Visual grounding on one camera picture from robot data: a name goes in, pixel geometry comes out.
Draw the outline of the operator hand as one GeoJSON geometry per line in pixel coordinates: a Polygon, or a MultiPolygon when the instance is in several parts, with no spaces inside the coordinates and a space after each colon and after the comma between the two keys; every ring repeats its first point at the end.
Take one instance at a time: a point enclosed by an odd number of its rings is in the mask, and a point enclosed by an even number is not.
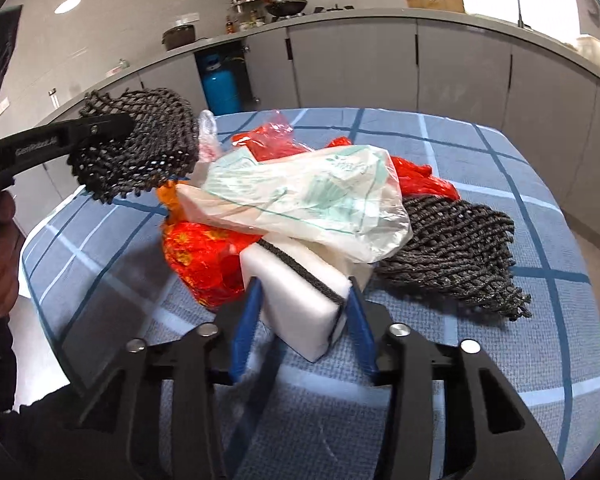
{"type": "Polygon", "coordinates": [[[19,297],[19,263],[24,236],[14,222],[15,202],[8,191],[0,194],[0,318],[19,297]]]}

